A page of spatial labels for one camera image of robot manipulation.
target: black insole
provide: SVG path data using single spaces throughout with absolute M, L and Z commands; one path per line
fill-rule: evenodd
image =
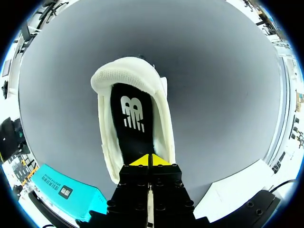
M 151 96 L 131 85 L 117 83 L 111 91 L 111 110 L 124 163 L 154 153 Z

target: teal container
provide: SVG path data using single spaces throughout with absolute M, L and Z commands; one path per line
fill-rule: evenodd
M 69 178 L 46 164 L 31 180 L 52 204 L 74 219 L 89 221 L 90 210 L 106 214 L 106 199 L 98 188 Z

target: new balance logo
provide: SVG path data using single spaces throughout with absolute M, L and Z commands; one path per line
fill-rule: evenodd
M 120 99 L 122 105 L 123 114 L 128 115 L 123 121 L 125 127 L 137 129 L 144 132 L 143 123 L 140 121 L 143 119 L 143 107 L 141 102 L 137 98 L 128 98 L 123 96 Z

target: gray backdrop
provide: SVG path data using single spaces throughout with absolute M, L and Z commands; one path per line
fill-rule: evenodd
M 21 66 L 21 118 L 40 165 L 111 197 L 90 78 L 138 54 L 168 79 L 176 161 L 196 203 L 212 182 L 264 158 L 280 75 L 252 21 L 224 0 L 81 0 L 44 27 Z

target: shoe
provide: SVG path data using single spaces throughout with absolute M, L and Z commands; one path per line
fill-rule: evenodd
M 153 66 L 137 57 L 120 58 L 99 68 L 91 86 L 98 94 L 102 149 L 114 183 L 124 164 L 145 154 L 175 163 L 166 88 Z

